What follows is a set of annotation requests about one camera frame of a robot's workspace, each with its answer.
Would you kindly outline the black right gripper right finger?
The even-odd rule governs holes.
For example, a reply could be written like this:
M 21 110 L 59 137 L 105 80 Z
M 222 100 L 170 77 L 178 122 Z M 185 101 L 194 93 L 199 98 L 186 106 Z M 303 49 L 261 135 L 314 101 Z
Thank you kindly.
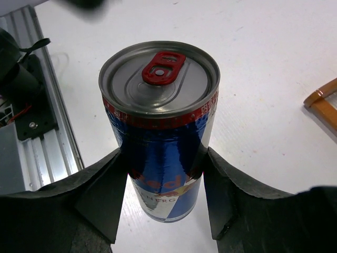
M 250 177 L 208 149 L 204 185 L 219 252 L 336 252 L 336 187 L 297 194 Z

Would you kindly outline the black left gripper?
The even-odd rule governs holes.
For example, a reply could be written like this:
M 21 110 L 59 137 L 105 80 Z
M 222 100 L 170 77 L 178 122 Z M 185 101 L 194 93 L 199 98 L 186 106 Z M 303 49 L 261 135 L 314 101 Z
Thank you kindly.
M 101 19 L 109 8 L 109 1 L 105 0 L 65 0 L 63 6 L 84 20 L 95 21 Z

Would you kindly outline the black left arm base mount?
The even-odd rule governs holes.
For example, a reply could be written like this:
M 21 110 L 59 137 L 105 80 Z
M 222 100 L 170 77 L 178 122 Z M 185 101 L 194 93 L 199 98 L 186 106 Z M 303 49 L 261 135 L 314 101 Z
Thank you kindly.
M 9 100 L 20 141 L 42 137 L 58 129 L 58 123 L 47 94 L 47 85 L 39 58 L 31 54 L 17 63 L 1 80 L 1 95 Z

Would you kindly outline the silver blue can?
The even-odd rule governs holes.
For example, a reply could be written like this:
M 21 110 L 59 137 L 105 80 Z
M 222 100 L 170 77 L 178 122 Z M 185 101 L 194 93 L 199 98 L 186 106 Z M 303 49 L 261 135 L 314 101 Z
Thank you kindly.
M 194 208 L 220 70 L 202 49 L 149 41 L 111 56 L 98 78 L 105 112 L 144 212 L 171 223 Z

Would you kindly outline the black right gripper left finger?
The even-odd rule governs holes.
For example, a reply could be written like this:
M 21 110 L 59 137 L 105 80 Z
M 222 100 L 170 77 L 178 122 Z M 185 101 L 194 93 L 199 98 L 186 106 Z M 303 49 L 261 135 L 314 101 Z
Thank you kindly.
M 1 195 L 1 252 L 111 252 L 126 179 L 115 150 L 36 191 Z

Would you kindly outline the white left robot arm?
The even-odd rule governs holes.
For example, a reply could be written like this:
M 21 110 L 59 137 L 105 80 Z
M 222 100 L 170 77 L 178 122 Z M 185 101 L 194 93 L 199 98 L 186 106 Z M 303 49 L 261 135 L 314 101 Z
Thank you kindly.
M 43 3 L 43 1 L 1 1 L 1 13 L 7 13 L 13 10 L 16 5 L 19 7 L 26 5 L 36 6 L 41 3 Z M 61 3 L 76 9 L 78 12 L 84 13 L 94 13 L 105 4 L 102 0 L 72 0 L 61 1 Z M 17 62 L 21 58 L 21 53 L 25 52 L 29 55 L 33 50 L 35 50 L 33 46 L 20 49 L 10 33 L 1 29 L 1 95 L 3 97 L 10 97 L 10 95 L 5 94 L 3 87 L 8 80 L 11 80 L 16 76 L 16 69 L 18 68 Z

